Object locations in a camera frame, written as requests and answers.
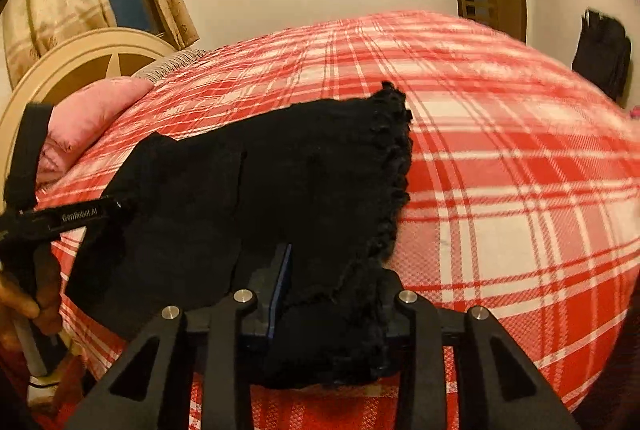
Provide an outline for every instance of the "red plaid bedsheet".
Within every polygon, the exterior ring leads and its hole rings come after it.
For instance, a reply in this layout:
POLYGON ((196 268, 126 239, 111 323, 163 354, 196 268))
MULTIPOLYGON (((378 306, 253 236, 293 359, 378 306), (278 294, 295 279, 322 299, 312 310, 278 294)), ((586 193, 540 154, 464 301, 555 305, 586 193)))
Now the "red plaid bedsheet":
MULTIPOLYGON (((50 206, 96 198, 153 131, 193 136, 294 102, 368 96, 390 80, 414 114, 411 202, 390 267, 449 308, 482 302, 564 403, 610 354, 640 267, 640 133, 594 86, 502 33, 427 12, 297 28, 210 52, 126 111, 58 183, 50 206)), ((82 230, 54 244, 69 274, 82 230)), ((123 345, 67 298, 65 328, 101 376, 123 345)), ((450 427, 456 385, 447 353, 450 427)), ((262 430, 391 429, 395 379, 252 390, 262 430)), ((191 427, 198 428, 200 386, 191 427)))

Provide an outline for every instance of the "black towel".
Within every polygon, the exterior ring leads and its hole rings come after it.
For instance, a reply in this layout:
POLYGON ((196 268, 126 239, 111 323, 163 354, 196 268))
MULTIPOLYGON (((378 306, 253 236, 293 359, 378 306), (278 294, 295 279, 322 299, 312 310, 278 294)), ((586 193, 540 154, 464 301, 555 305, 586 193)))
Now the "black towel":
POLYGON ((87 230, 66 288, 131 339, 166 305, 212 305, 292 244, 291 286, 264 383, 363 383, 385 362, 382 263, 408 200, 404 94, 296 104, 175 141, 141 141, 103 195, 126 219, 87 230))

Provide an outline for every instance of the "finger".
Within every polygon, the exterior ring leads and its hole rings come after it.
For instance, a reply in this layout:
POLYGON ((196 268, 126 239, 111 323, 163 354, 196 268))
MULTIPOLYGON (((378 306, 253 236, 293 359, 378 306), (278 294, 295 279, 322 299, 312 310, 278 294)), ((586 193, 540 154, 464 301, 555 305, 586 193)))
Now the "finger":
POLYGON ((36 327, 49 336, 50 334, 57 334, 62 331, 62 317, 60 316, 60 302, 55 305, 47 307, 40 311, 40 315, 33 321, 36 327))
POLYGON ((9 352, 20 352, 20 340, 15 333, 14 320, 9 309, 0 304, 0 346, 9 352))
POLYGON ((31 319, 40 313, 40 308, 38 304, 36 304, 36 301, 20 289, 20 286, 12 282, 4 273, 0 273, 0 304, 31 319))
POLYGON ((36 284, 38 290, 36 300, 40 307, 46 309, 60 299, 62 277, 60 276, 60 263, 51 253, 49 243, 40 245, 33 255, 36 269, 36 284))

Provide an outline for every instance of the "metal screw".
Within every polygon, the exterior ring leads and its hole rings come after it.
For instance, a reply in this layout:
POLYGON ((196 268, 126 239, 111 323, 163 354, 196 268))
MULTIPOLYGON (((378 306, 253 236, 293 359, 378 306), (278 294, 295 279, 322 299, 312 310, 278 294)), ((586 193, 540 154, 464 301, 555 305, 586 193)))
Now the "metal screw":
POLYGON ((168 305, 167 307, 162 309, 162 318, 164 318, 165 320, 173 320, 174 318, 177 318, 179 314, 180 308, 176 307, 175 305, 168 305))
POLYGON ((414 291, 409 291, 405 289, 398 293, 398 298, 401 299, 405 304, 412 304, 418 299, 418 295, 414 291))
POLYGON ((489 309, 481 305, 474 305, 471 308, 471 316, 476 320, 486 320, 489 318, 489 309))
POLYGON ((234 300, 236 302, 240 302, 241 304, 246 304, 254 297, 254 294, 251 293, 248 289, 238 289, 234 293, 234 300))

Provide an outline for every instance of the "black bag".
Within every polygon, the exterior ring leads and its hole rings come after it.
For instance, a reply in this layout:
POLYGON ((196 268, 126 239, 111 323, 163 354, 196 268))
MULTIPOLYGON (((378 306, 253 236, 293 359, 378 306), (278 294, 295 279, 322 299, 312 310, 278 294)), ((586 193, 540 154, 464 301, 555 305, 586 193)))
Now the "black bag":
POLYGON ((617 100, 624 91, 630 61, 631 41, 624 26, 612 17, 587 10, 572 69, 617 100))

